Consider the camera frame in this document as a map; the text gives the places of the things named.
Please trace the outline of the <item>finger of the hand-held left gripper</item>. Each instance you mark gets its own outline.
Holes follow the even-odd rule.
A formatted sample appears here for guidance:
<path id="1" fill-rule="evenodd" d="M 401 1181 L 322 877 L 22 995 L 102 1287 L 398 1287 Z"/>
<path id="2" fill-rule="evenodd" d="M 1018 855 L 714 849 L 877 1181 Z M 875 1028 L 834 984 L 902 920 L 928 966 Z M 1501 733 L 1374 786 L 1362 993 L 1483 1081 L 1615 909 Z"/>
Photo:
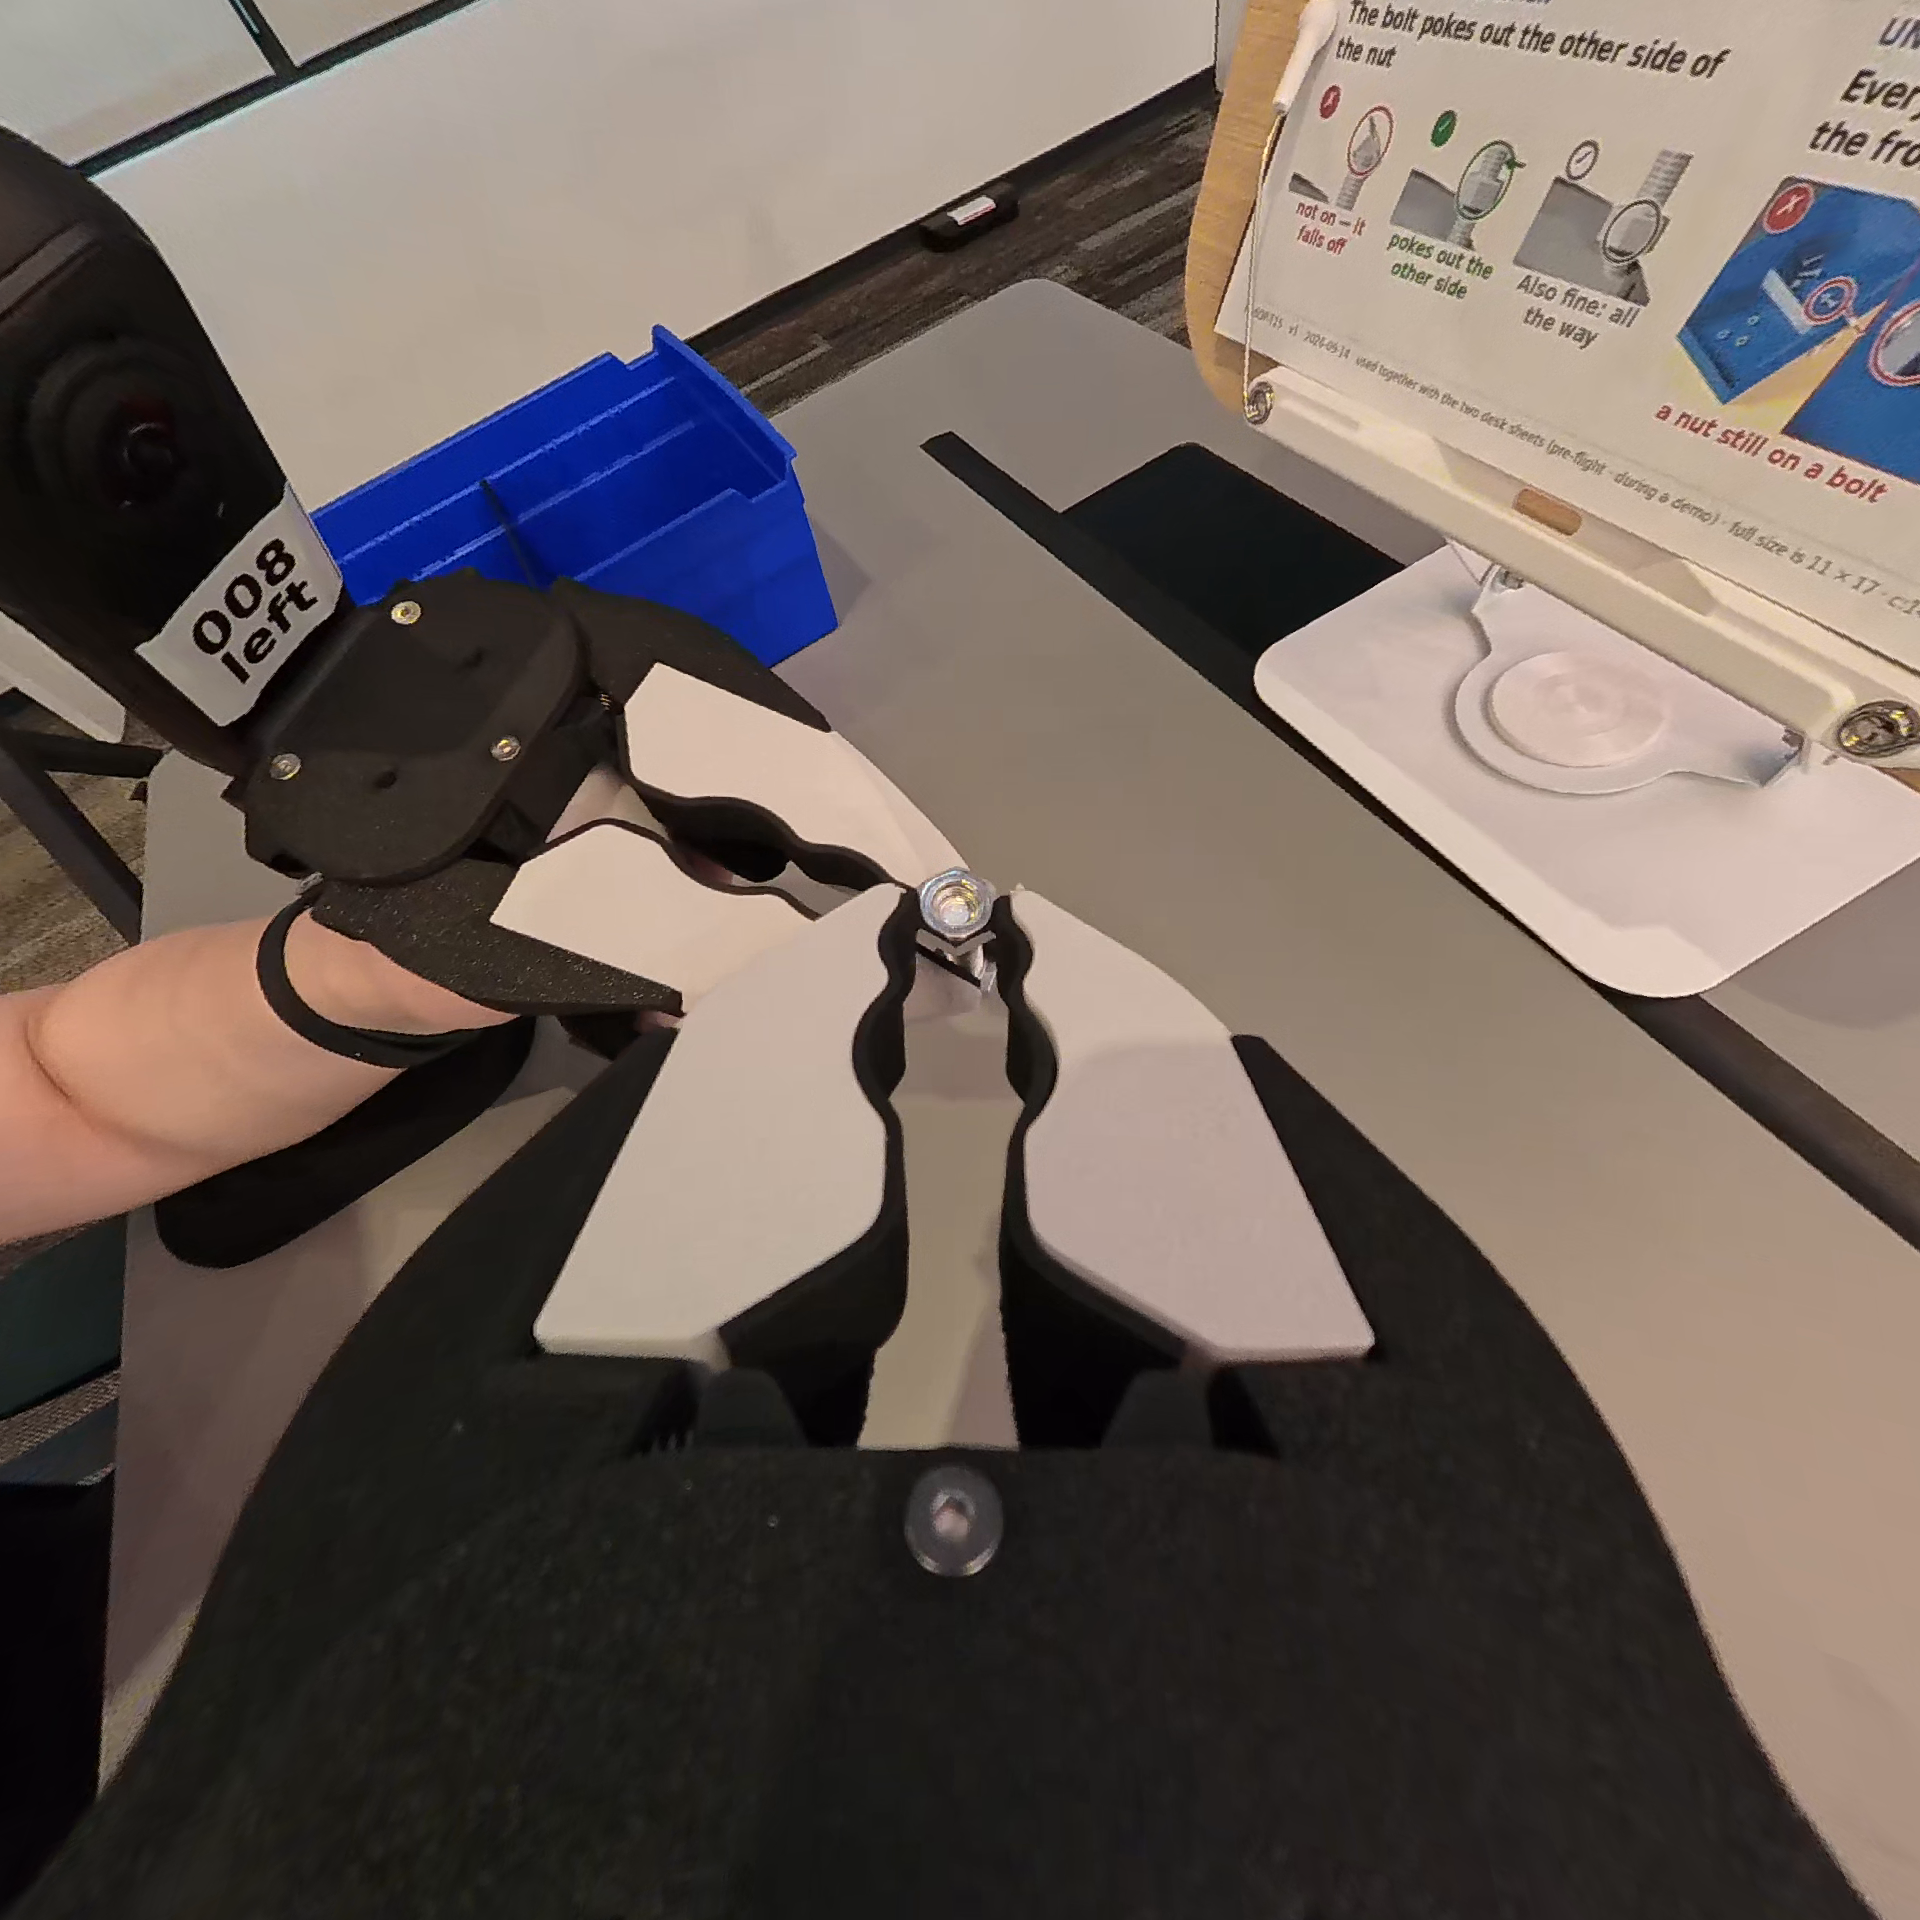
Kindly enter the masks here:
<path id="1" fill-rule="evenodd" d="M 673 838 L 859 891 L 938 874 L 938 830 L 839 733 L 655 665 L 621 715 L 626 777 Z"/>
<path id="2" fill-rule="evenodd" d="M 593 822 L 524 861 L 489 923 L 563 954 L 669 985 L 695 1024 L 764 1007 L 884 1004 L 884 894 L 750 883 L 628 822 Z"/>

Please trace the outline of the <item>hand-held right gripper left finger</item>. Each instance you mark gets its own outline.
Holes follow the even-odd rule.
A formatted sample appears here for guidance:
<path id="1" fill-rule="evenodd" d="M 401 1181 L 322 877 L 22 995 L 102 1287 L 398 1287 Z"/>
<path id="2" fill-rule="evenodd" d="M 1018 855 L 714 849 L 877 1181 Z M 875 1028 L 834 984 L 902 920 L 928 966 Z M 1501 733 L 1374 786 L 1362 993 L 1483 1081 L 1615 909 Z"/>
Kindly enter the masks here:
<path id="1" fill-rule="evenodd" d="M 912 984 L 914 903 L 883 883 L 708 991 L 537 1313 L 542 1351 L 726 1363 L 751 1310 L 874 1234 L 904 1192 Z"/>

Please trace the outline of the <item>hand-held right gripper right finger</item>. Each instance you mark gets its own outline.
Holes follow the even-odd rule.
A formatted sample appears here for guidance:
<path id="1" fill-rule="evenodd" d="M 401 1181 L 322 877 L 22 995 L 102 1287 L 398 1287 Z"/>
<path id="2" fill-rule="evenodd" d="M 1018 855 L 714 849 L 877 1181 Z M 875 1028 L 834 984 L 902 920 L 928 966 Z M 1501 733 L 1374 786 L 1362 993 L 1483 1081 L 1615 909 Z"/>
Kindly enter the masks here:
<path id="1" fill-rule="evenodd" d="M 1233 1028 L 1042 894 L 1000 901 L 1009 1211 L 1042 1258 L 1211 1363 L 1356 1359 L 1374 1330 Z"/>

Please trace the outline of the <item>silver hex bolt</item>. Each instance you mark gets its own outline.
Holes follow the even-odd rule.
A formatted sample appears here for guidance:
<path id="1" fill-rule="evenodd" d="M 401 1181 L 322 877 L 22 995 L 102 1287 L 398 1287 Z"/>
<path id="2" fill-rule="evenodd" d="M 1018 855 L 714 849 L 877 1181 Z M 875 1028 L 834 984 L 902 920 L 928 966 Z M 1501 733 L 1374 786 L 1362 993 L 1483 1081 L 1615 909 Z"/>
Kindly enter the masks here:
<path id="1" fill-rule="evenodd" d="M 954 964 L 978 957 L 993 935 L 998 891 L 968 868 L 946 868 L 919 887 L 924 941 Z"/>

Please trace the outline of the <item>blue divided plastic bin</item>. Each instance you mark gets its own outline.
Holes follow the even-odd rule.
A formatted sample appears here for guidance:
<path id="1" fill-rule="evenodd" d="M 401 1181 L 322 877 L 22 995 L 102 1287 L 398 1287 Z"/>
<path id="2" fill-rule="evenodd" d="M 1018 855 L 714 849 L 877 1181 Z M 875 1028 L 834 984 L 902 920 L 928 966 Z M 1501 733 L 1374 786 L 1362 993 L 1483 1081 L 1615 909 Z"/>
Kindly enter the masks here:
<path id="1" fill-rule="evenodd" d="M 797 453 L 676 333 L 610 353 L 314 511 L 353 599 L 471 569 L 689 612 L 776 665 L 837 627 Z"/>

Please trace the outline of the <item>person's left forearm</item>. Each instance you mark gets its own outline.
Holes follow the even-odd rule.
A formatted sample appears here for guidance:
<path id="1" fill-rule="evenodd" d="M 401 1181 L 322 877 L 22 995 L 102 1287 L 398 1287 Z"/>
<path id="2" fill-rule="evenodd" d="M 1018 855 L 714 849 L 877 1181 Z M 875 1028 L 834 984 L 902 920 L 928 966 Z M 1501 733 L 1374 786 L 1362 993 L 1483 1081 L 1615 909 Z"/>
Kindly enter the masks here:
<path id="1" fill-rule="evenodd" d="M 264 923 L 168 935 L 3 997 L 3 1240 L 83 1227 L 309 1140 L 398 1069 L 294 1033 Z"/>

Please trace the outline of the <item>person's left hand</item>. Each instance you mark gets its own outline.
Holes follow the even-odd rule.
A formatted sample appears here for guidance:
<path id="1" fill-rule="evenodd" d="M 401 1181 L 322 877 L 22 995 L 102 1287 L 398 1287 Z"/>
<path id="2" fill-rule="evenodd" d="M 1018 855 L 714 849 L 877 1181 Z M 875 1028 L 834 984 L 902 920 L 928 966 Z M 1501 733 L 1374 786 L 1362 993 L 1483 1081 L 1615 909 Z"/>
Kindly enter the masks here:
<path id="1" fill-rule="evenodd" d="M 329 930 L 302 901 L 264 927 L 255 973 L 268 1011 L 294 1035 L 381 1069 L 425 1066 L 470 1035 L 516 1020 Z"/>

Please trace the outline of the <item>black wrist rest pad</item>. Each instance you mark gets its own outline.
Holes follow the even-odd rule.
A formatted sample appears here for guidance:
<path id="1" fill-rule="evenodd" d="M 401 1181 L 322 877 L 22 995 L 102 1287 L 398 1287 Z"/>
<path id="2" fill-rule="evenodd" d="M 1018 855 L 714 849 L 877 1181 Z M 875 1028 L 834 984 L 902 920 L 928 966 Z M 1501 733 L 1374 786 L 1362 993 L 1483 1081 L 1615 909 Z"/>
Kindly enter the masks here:
<path id="1" fill-rule="evenodd" d="M 400 1071 L 314 1138 L 156 1200 L 160 1246 L 195 1268 L 237 1268 L 276 1255 L 487 1113 L 525 1068 L 535 1041 L 532 1017 L 487 1027 Z"/>

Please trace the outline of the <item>black box with red label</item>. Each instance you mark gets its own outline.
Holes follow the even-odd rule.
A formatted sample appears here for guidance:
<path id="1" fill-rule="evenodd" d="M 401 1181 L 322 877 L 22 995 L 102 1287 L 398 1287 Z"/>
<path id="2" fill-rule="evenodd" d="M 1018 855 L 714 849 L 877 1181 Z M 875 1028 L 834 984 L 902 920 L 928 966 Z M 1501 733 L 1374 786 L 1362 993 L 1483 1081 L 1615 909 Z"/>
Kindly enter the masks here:
<path id="1" fill-rule="evenodd" d="M 956 253 L 974 239 L 1006 227 L 1018 215 L 1018 181 L 1004 176 L 926 215 L 914 224 L 914 234 L 929 253 Z"/>

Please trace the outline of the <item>dark teal office chair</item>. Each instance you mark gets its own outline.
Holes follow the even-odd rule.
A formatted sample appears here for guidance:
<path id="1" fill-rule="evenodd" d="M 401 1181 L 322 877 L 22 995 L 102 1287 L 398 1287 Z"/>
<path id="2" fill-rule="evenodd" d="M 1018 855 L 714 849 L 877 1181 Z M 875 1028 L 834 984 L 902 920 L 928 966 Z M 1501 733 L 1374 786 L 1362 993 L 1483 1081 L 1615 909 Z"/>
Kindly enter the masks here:
<path id="1" fill-rule="evenodd" d="M 3 1284 L 3 1478 L 91 1486 L 117 1438 L 124 1335 L 124 1218 L 66 1237 Z"/>

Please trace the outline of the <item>wooden document stand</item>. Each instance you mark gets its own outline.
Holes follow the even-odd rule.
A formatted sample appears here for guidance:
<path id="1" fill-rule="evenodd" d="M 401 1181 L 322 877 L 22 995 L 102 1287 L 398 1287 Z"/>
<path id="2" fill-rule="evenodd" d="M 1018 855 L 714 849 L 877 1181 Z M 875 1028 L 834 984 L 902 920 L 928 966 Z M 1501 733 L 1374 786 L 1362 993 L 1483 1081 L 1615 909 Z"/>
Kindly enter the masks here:
<path id="1" fill-rule="evenodd" d="M 1255 181 L 1301 6 L 1245 4 L 1190 231 L 1192 349 L 1208 388 L 1239 415 L 1241 342 L 1226 326 L 1243 326 L 1243 243 Z M 1283 135 L 1306 132 L 1317 116 L 1344 27 L 1347 4 L 1339 4 L 1333 33 Z M 1429 430 L 1409 411 L 1422 394 L 1420 379 L 1391 379 L 1382 401 L 1343 398 L 1314 371 L 1283 367 L 1261 348 L 1255 348 L 1255 373 L 1272 388 L 1269 421 L 1257 427 L 1269 441 L 1770 715 L 1811 755 L 1840 755 L 1833 731 L 1853 709 L 1918 699 L 1914 665 L 1683 557 L 1669 540 L 1641 537 L 1617 511 L 1576 502 L 1567 478 L 1535 486 L 1511 453 L 1481 455 Z M 1867 764 L 1916 784 L 1916 764 Z"/>

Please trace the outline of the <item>printed instruction poster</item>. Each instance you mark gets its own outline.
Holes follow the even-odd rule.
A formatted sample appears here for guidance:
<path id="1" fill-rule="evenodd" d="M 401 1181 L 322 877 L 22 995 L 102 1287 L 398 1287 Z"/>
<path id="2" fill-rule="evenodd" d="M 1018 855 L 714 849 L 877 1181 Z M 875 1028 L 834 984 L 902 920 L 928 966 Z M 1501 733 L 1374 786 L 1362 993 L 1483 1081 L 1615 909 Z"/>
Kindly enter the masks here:
<path id="1" fill-rule="evenodd" d="M 1916 667 L 1916 198 L 1916 4 L 1343 4 L 1219 326 Z"/>

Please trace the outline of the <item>black metal table frame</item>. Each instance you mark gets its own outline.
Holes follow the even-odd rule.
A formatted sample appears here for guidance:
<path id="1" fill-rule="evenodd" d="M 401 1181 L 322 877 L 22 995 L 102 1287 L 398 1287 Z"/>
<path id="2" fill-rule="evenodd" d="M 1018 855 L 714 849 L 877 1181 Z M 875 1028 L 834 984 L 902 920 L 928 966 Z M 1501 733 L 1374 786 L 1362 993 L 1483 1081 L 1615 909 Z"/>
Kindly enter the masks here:
<path id="1" fill-rule="evenodd" d="M 30 724 L 33 701 L 15 689 L 3 693 L 3 796 L 42 850 L 76 885 L 98 914 L 126 943 L 142 937 L 142 879 L 66 795 L 59 777 L 129 780 L 138 799 L 162 751 L 144 743 L 48 733 Z"/>

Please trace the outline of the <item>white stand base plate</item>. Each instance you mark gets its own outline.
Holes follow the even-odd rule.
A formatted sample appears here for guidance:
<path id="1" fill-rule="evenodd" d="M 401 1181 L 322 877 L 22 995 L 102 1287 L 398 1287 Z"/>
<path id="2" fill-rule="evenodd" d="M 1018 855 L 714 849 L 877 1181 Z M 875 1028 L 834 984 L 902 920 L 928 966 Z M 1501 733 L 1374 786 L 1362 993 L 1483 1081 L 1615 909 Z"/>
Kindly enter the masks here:
<path id="1" fill-rule="evenodd" d="M 1598 985 L 1718 988 L 1905 872 L 1916 796 L 1446 543 L 1274 641 L 1264 709 Z"/>

